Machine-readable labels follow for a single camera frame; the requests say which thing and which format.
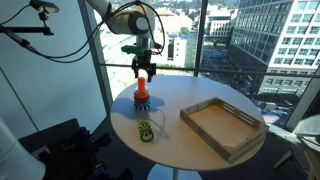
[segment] glass window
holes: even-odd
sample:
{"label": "glass window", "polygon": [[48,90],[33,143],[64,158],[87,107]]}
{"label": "glass window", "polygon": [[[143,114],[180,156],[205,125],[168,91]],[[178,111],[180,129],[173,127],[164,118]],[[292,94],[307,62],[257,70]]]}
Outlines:
{"label": "glass window", "polygon": [[266,84],[272,84],[273,79],[267,79]]}
{"label": "glass window", "polygon": [[296,31],[296,26],[289,26],[287,29],[287,34],[294,34]]}
{"label": "glass window", "polygon": [[279,48],[278,54],[286,54],[287,48]]}
{"label": "glass window", "polygon": [[303,2],[298,2],[296,10],[297,11],[303,11],[304,8],[306,7],[307,2],[303,1]]}
{"label": "glass window", "polygon": [[294,61],[294,64],[298,64],[298,65],[301,65],[303,63],[303,59],[296,59]]}
{"label": "glass window", "polygon": [[306,32],[306,30],[307,30],[307,26],[300,26],[298,28],[297,34],[304,34]]}
{"label": "glass window", "polygon": [[302,22],[310,22],[312,18],[312,14],[305,14],[303,15]]}
{"label": "glass window", "polygon": [[282,40],[282,44],[288,45],[288,44],[290,44],[290,42],[291,42],[291,38],[283,38],[283,40]]}
{"label": "glass window", "polygon": [[309,55],[316,56],[319,52],[319,49],[311,49]]}
{"label": "glass window", "polygon": [[276,58],[274,60],[274,64],[282,64],[282,60],[283,60],[283,58]]}
{"label": "glass window", "polygon": [[304,41],[304,45],[312,45],[314,41],[314,38],[306,38],[306,40]]}
{"label": "glass window", "polygon": [[307,55],[309,49],[300,49],[299,55]]}
{"label": "glass window", "polygon": [[292,15],[291,22],[299,22],[301,18],[301,14]]}
{"label": "glass window", "polygon": [[320,22],[320,14],[317,14],[316,18],[314,19],[314,22]]}
{"label": "glass window", "polygon": [[292,80],[286,80],[285,82],[284,82],[284,85],[285,86],[290,86],[292,84]]}
{"label": "glass window", "polygon": [[302,38],[294,38],[292,41],[292,45],[300,45],[301,41],[302,41]]}
{"label": "glass window", "polygon": [[320,27],[311,27],[310,34],[318,34]]}
{"label": "glass window", "polygon": [[288,55],[294,55],[296,53],[297,49],[296,48],[290,48],[288,51]]}
{"label": "glass window", "polygon": [[294,83],[295,86],[301,86],[301,84],[302,84],[302,81],[296,81],[296,82]]}
{"label": "glass window", "polygon": [[283,80],[282,80],[282,79],[277,79],[277,80],[276,80],[276,82],[275,82],[274,84],[276,84],[276,85],[281,85],[281,84],[282,84],[282,82],[283,82]]}
{"label": "glass window", "polygon": [[311,1],[309,2],[308,4],[308,7],[307,7],[307,10],[316,10],[317,9],[317,6],[318,6],[318,3],[317,1]]}
{"label": "glass window", "polygon": [[304,61],[304,65],[312,65],[313,64],[313,59],[306,59],[305,61]]}
{"label": "glass window", "polygon": [[292,58],[285,58],[283,64],[291,64]]}

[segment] table leg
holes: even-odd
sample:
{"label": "table leg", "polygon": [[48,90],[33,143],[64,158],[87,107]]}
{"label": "table leg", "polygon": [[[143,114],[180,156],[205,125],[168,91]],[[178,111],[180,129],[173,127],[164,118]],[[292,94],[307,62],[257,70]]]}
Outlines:
{"label": "table leg", "polygon": [[148,174],[148,180],[201,180],[197,171],[185,171],[156,164]]}

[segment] floor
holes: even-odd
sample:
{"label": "floor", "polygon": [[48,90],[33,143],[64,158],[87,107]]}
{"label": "floor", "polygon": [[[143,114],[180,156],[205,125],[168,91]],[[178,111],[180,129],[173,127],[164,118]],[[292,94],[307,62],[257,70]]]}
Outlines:
{"label": "floor", "polygon": [[[112,130],[110,120],[104,120],[93,133],[99,136],[108,132],[112,142],[100,149],[97,157],[107,167],[111,176],[117,178],[126,169],[133,174],[134,180],[147,179],[154,163],[137,155],[123,144]],[[271,126],[266,141],[260,151],[245,163],[222,171],[199,172],[203,180],[257,179],[257,180],[301,180],[306,179],[293,161],[289,161],[278,170],[273,165],[289,150],[290,144],[302,144],[320,151],[319,140],[297,138],[291,133]]]}

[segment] round white table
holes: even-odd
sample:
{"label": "round white table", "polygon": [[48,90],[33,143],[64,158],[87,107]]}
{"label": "round white table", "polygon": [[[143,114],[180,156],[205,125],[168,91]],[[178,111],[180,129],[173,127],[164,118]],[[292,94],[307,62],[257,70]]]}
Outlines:
{"label": "round white table", "polygon": [[[197,171],[235,166],[261,148],[263,142],[229,164],[180,118],[181,109],[218,97],[264,122],[257,107],[231,87],[194,76],[159,76],[146,85],[150,93],[150,109],[134,109],[135,83],[123,90],[113,102],[111,123],[118,137],[130,149],[157,163],[148,179],[201,179]],[[154,140],[150,143],[140,140],[138,123],[142,120],[152,124]]]}

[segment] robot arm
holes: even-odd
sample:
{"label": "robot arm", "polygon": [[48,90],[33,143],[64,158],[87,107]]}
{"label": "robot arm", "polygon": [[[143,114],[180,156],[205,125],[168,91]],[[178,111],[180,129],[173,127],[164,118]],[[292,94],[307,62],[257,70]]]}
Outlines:
{"label": "robot arm", "polygon": [[155,14],[147,6],[138,5],[136,10],[116,10],[112,11],[112,5],[104,0],[87,0],[87,2],[100,14],[110,31],[114,34],[128,34],[136,36],[135,46],[124,46],[123,52],[132,53],[136,56],[132,61],[131,68],[138,77],[139,69],[144,69],[148,74],[148,82],[156,74],[156,64],[150,63],[151,47],[155,42],[151,42],[152,33],[155,28]]}

